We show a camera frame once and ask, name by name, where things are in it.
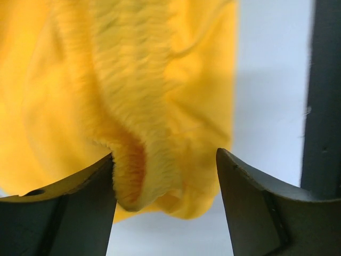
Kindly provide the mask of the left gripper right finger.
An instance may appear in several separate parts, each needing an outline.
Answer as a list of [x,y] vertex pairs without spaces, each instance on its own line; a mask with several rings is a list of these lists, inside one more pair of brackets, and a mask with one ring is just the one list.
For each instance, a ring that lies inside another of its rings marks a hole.
[[340,255],[340,199],[281,181],[223,148],[216,165],[234,255]]

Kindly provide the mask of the yellow shorts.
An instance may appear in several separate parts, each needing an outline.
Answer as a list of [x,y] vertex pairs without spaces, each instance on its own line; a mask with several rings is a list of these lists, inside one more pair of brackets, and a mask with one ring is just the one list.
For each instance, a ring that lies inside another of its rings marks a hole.
[[1,1],[1,190],[113,156],[115,220],[194,219],[232,140],[237,1]]

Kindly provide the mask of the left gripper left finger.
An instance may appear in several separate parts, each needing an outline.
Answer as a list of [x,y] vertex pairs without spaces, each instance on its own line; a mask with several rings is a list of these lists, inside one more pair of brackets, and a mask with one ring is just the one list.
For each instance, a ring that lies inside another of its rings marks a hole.
[[1,198],[1,255],[105,255],[116,208],[113,160]]

